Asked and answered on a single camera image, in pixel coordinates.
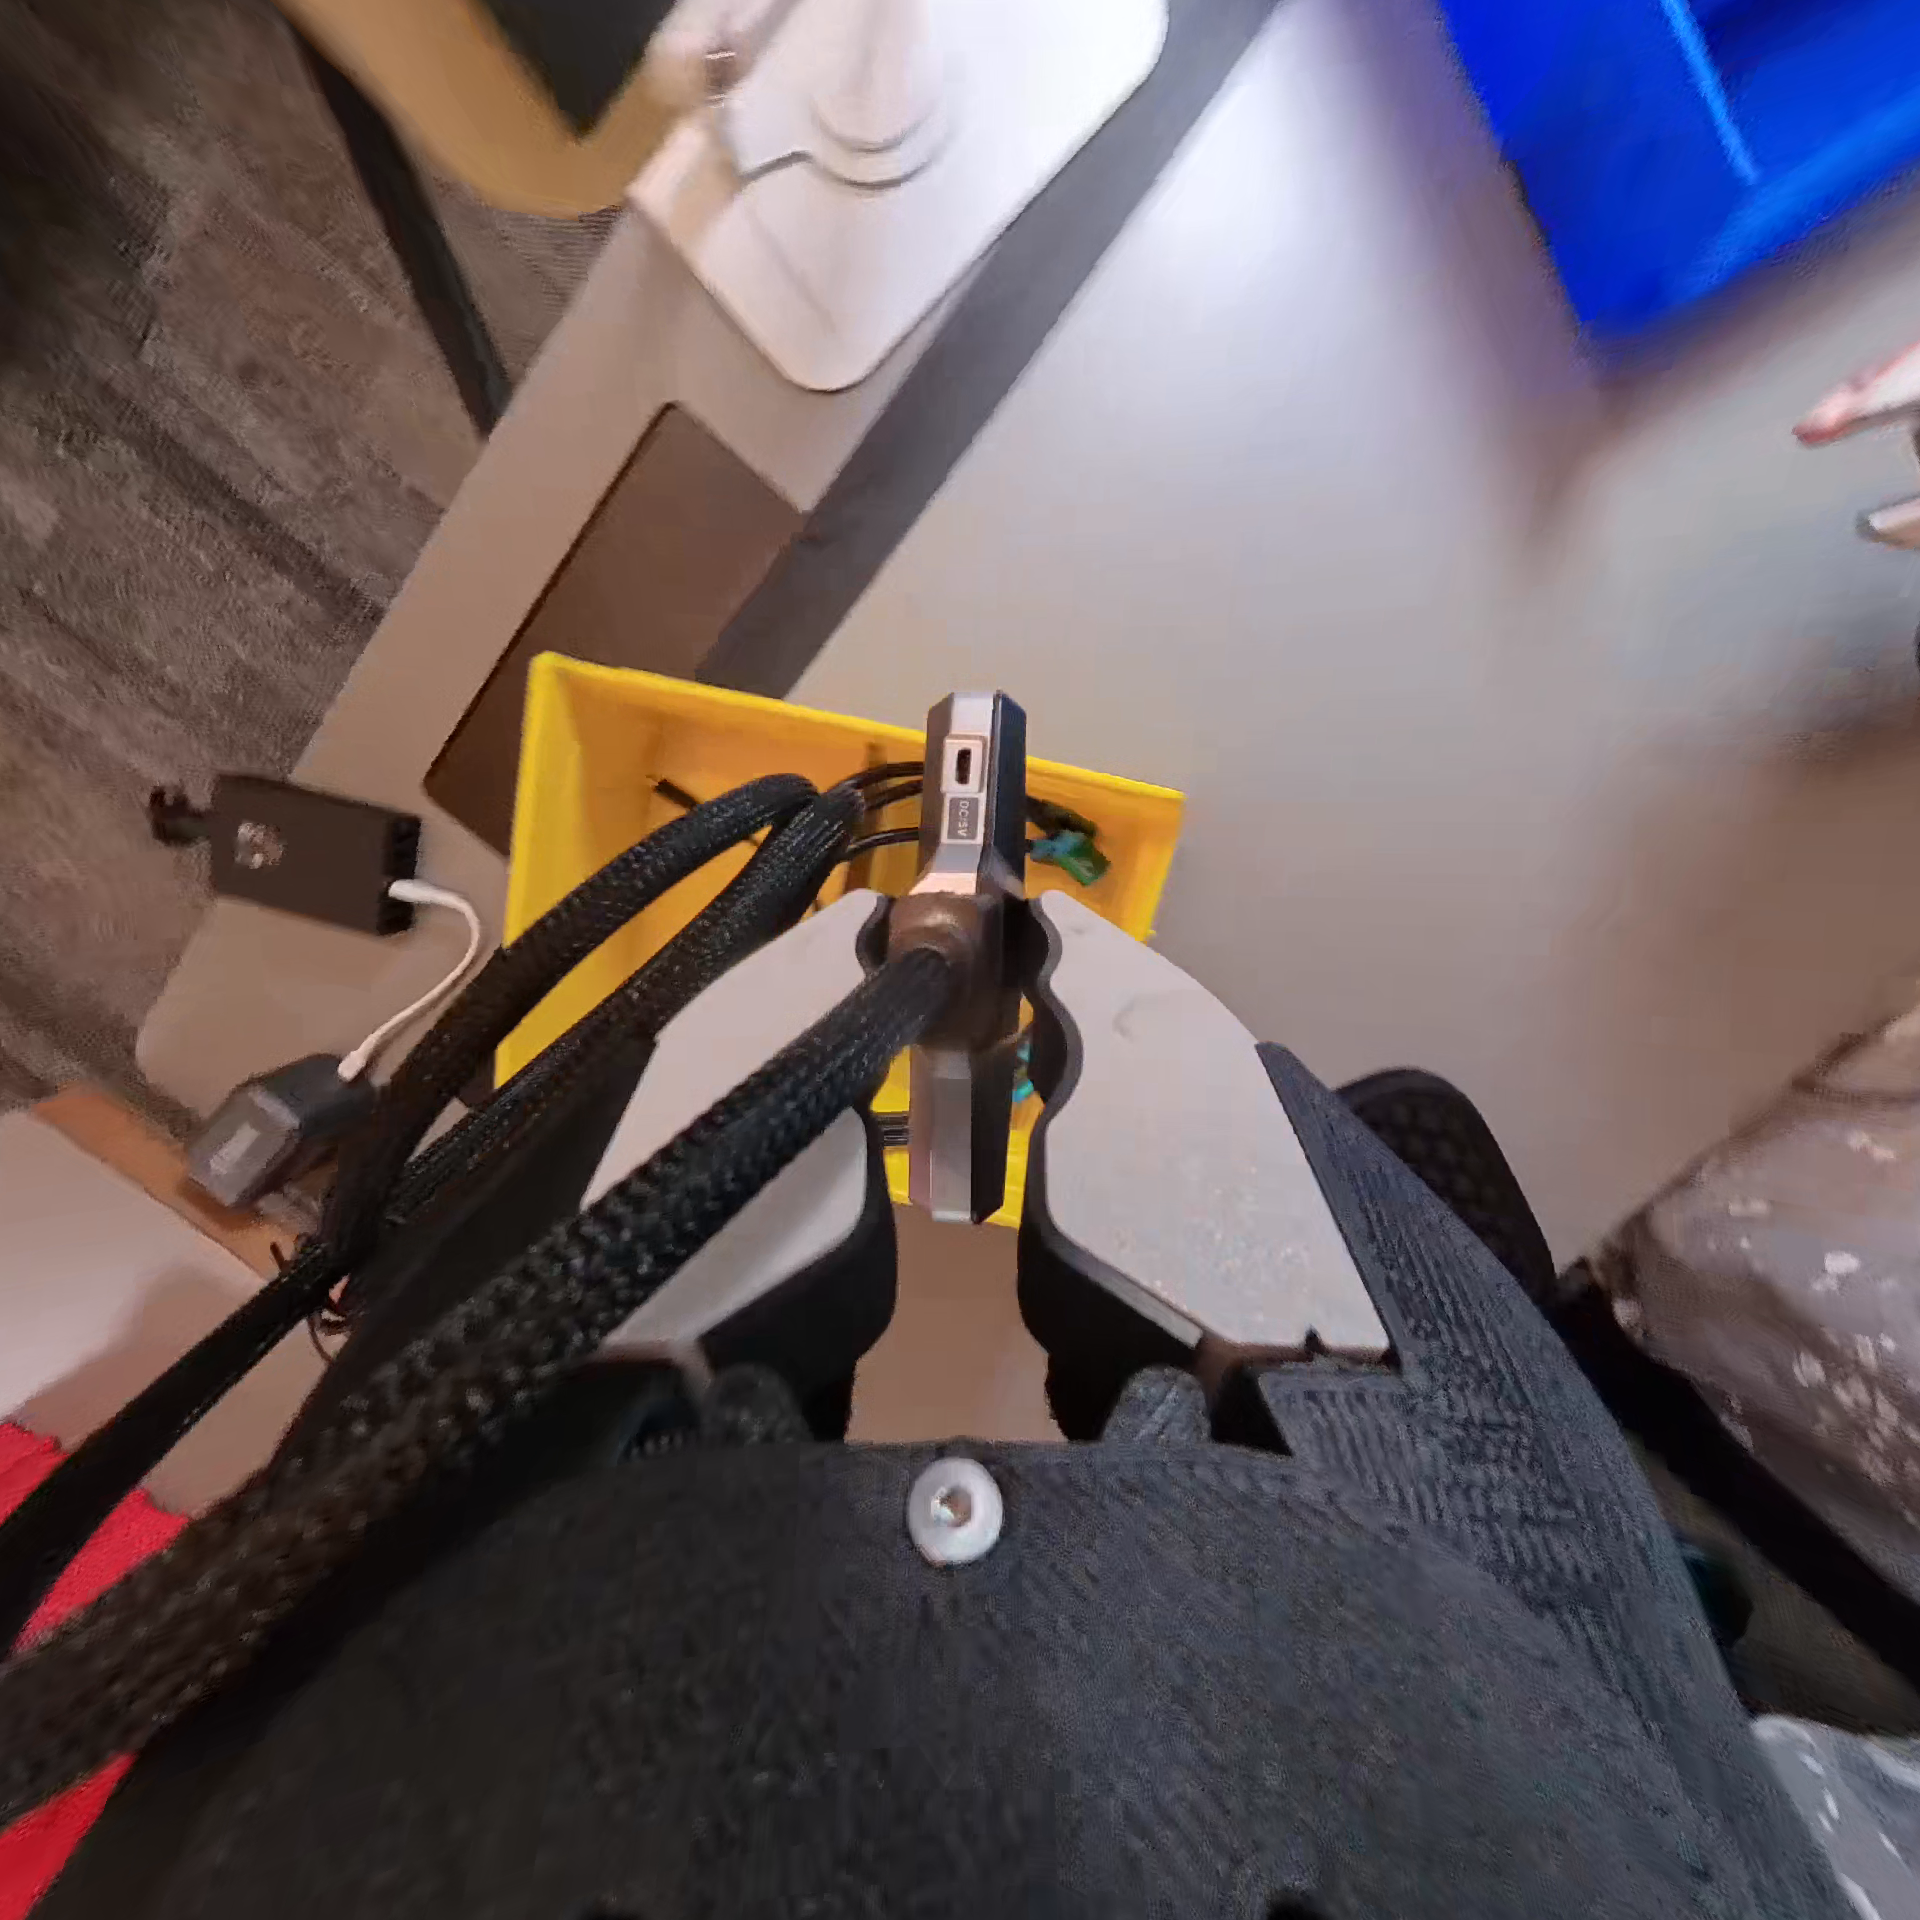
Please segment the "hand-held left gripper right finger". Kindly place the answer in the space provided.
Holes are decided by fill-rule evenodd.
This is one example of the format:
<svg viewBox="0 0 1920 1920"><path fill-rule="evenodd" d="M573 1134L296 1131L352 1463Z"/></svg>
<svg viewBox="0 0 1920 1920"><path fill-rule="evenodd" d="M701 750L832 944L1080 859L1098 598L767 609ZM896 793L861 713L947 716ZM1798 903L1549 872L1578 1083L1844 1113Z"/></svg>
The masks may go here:
<svg viewBox="0 0 1920 1920"><path fill-rule="evenodd" d="M1390 1335L1251 1028L1068 894L1040 961L1027 1281L1083 1282L1202 1364L1381 1363Z"/></svg>

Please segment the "black board with cardboard rim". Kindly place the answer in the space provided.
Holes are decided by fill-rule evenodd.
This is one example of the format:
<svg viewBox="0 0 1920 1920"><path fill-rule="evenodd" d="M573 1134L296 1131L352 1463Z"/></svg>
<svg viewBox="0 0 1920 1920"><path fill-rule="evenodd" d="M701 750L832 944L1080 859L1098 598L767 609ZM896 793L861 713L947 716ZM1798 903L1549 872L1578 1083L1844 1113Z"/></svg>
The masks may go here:
<svg viewBox="0 0 1920 1920"><path fill-rule="evenodd" d="M538 218L621 203L704 96L695 43L671 36L663 58L645 58L612 103L575 129L485 4L278 2L278 11L435 174L494 208Z"/></svg>

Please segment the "white tablet stand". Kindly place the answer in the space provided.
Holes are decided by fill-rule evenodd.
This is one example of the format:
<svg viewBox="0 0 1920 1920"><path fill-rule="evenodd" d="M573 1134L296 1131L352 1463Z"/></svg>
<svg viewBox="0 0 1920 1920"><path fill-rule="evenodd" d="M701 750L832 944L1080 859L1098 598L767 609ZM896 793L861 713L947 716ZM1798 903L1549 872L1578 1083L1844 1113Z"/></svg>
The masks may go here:
<svg viewBox="0 0 1920 1920"><path fill-rule="evenodd" d="M628 203L780 377L864 383L1162 60L1163 2L695 9Z"/></svg>

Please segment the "flat black box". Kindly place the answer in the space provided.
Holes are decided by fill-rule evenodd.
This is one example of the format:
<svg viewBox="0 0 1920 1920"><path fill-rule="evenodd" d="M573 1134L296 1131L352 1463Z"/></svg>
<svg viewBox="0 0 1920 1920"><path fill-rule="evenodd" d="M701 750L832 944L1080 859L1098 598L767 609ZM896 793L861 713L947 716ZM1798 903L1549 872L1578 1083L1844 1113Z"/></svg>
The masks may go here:
<svg viewBox="0 0 1920 1920"><path fill-rule="evenodd" d="M418 872L421 822L266 775L216 775L198 806L181 786L149 796L151 838L200 848L220 900L389 939L416 924L392 886Z"/></svg>

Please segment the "yellow plastic bin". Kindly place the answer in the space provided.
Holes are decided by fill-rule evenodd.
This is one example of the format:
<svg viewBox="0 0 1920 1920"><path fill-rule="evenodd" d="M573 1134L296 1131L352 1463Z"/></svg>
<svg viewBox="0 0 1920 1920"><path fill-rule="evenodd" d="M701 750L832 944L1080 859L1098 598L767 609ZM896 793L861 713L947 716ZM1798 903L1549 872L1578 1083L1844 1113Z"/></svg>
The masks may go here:
<svg viewBox="0 0 1920 1920"><path fill-rule="evenodd" d="M1083 857L1080 867L1068 868L1028 863L1028 896L1064 890L1146 942L1179 843L1183 793L1043 760L1034 754L1034 742L1038 732L1028 730L1028 793L1090 823L1090 846L1107 868L1094 879ZM924 732L907 728L555 655L538 656L522 711L502 938L517 939L614 855L680 819L691 806L771 775L800 775L824 793L869 768L922 763L922 753ZM495 1082L504 1083L623 986L717 898L750 855L747 846L717 855L564 975L495 1048ZM861 886L886 896L904 894L917 872L910 846L872 848L829 875L816 911ZM1020 1224L1027 1147L1038 1121L1040 1099L1021 1095L1012 1107L1004 1204L992 1225L1012 1231Z"/></svg>

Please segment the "blue plastic bin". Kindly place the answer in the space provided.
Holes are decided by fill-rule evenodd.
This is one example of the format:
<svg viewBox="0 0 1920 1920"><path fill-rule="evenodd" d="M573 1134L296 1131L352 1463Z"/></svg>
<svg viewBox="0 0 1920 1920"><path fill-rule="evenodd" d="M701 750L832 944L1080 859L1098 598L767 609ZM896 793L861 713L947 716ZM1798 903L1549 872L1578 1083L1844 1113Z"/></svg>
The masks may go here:
<svg viewBox="0 0 1920 1920"><path fill-rule="evenodd" d="M1915 2L1445 2L1582 331L1622 345L1915 176Z"/></svg>

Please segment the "person's camouflage clothing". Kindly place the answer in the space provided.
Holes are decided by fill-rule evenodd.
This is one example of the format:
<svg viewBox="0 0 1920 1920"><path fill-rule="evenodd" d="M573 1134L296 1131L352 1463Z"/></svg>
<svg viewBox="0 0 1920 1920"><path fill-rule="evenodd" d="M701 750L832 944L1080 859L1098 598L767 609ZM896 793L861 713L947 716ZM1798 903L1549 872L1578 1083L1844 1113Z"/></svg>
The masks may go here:
<svg viewBox="0 0 1920 1920"><path fill-rule="evenodd" d="M1915 1916L1917 1015L1844 1048L1634 1217L1600 1282L1782 1528L1655 1471L1748 1606L1728 1662L1853 1916Z"/></svg>

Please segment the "black silver adapter hub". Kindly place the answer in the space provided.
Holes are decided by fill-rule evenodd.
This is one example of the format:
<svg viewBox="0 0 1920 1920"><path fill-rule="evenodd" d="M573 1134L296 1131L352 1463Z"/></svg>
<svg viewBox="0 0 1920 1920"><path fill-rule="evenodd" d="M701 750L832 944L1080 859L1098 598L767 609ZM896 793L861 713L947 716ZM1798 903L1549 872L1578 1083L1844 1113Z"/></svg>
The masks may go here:
<svg viewBox="0 0 1920 1920"><path fill-rule="evenodd" d="M886 961L931 954L948 998L907 1051L907 1201L941 1224L1000 1209L1030 958L1024 890L1027 720L1000 690L928 713L919 875L886 920Z"/></svg>

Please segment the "grey power adapter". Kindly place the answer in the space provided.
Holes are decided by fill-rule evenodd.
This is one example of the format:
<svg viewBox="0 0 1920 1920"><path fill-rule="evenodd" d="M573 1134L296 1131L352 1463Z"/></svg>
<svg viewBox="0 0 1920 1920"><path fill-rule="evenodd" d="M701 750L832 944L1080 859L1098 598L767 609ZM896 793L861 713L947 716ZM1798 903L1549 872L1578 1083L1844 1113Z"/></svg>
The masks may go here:
<svg viewBox="0 0 1920 1920"><path fill-rule="evenodd" d="M182 1155L190 1186L224 1209L252 1209L325 1162L376 1107L344 1062L309 1055L236 1086Z"/></svg>

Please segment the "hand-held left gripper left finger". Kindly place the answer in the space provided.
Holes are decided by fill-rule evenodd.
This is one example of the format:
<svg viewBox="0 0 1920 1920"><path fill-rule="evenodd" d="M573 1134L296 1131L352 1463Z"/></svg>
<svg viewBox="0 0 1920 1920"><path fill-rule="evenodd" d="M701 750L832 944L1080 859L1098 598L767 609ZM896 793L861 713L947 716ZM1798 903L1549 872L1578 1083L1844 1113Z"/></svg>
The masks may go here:
<svg viewBox="0 0 1920 1920"><path fill-rule="evenodd" d="M844 894L741 961L661 1032L635 1094L583 1201L685 1131L709 1107L767 1066L864 982L861 939L880 894ZM651 1303L638 1307L598 1358L714 1355L710 1337L853 1247L871 1196L869 1127L853 1111L783 1168Z"/></svg>

